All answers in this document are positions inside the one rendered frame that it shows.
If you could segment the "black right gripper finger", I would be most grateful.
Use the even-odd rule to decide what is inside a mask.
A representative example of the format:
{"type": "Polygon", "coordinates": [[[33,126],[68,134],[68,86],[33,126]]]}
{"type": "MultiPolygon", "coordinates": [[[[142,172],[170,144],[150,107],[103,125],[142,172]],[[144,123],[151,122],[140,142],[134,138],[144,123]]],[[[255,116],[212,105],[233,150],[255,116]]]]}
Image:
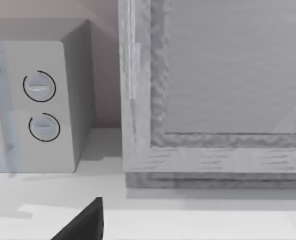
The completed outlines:
{"type": "Polygon", "coordinates": [[[103,198],[96,197],[50,240],[103,240],[103,198]]]}

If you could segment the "pale microwave oven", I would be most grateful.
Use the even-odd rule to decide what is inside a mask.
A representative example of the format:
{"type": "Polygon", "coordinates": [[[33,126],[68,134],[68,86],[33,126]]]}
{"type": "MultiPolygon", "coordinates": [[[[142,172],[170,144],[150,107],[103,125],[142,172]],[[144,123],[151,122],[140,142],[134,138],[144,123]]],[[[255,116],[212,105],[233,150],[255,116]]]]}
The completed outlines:
{"type": "Polygon", "coordinates": [[[94,80],[90,22],[80,18],[0,18],[0,113],[7,151],[0,173],[72,173],[92,130],[94,80]],[[23,79],[50,74],[55,96],[34,102],[23,79]],[[53,115],[60,135],[41,142],[29,131],[31,117],[53,115]]]}

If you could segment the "pale round microwave knob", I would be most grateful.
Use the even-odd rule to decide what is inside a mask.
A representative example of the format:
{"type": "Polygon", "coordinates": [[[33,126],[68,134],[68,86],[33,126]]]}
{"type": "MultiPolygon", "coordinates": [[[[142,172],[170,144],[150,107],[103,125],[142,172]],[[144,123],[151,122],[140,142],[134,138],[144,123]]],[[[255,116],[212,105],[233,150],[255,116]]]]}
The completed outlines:
{"type": "Polygon", "coordinates": [[[28,130],[36,140],[49,143],[56,140],[61,133],[59,121],[51,114],[43,112],[31,117],[28,122],[28,130]]]}
{"type": "Polygon", "coordinates": [[[42,70],[26,75],[22,81],[22,88],[26,96],[37,103],[50,101],[57,91],[53,77],[42,70]]]}

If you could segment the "grey wooden cabinet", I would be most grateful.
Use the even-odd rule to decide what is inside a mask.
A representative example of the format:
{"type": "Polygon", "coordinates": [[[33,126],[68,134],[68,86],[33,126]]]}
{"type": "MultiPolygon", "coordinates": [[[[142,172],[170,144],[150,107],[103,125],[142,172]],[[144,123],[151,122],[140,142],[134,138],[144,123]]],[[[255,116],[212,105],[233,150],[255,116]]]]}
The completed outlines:
{"type": "Polygon", "coordinates": [[[118,0],[128,188],[296,189],[296,0],[118,0]]]}

